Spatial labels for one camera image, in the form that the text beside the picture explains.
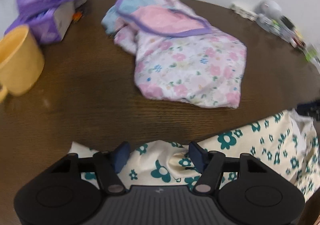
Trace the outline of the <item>cream green flower shirt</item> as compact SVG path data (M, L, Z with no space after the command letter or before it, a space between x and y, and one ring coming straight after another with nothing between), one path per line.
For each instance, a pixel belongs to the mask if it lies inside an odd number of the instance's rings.
M313 118L295 110L282 111L252 124L199 142L205 151L227 157L249 153L296 186L308 200L319 189L319 144ZM187 185L193 188L201 174L188 155L188 146L153 141L134 150L118 174L126 188L132 185Z

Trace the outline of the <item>green spray bottle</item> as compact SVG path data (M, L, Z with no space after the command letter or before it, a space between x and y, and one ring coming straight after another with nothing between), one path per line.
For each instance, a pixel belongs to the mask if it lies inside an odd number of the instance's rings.
M319 43L308 44L304 50L305 58L308 62L317 62L319 63Z

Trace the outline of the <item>black small device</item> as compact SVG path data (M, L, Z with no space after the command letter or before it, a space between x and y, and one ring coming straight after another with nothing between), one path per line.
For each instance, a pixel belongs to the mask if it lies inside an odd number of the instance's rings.
M287 27L288 30L294 31L295 25L292 23L292 21L287 18L286 16L282 15L280 18L280 22Z

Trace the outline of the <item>grey tin box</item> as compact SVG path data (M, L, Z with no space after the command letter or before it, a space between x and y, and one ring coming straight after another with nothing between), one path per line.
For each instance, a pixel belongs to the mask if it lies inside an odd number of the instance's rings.
M259 14L256 20L257 24L268 33L272 33L276 36L283 35L283 26L276 20L272 20L264 14Z

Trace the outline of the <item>pink floral storage bag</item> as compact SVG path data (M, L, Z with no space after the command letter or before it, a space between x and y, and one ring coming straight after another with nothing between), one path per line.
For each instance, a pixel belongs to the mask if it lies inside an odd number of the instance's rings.
M117 0L101 23L135 57L134 82L144 97L239 106L246 46L180 0Z

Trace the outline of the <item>yellow mug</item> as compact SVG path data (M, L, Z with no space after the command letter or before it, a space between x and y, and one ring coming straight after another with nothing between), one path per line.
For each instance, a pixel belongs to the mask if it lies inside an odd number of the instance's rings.
M44 55L28 25L12 29L1 39L1 101L8 94L28 92L44 69Z

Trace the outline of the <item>lower purple tissue pack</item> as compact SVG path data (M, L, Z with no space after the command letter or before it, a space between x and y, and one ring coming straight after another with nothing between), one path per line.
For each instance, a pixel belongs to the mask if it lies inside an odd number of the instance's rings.
M51 8L27 19L20 17L4 32L6 35L20 25L28 25L39 44L51 44L63 40L75 13L74 3L66 2L57 8Z

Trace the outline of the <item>small orange object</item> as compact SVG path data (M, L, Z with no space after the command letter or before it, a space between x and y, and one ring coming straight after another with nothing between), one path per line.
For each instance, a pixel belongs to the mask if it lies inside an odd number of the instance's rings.
M82 18L82 12L77 11L76 13L73 14L72 21L78 22L81 18Z

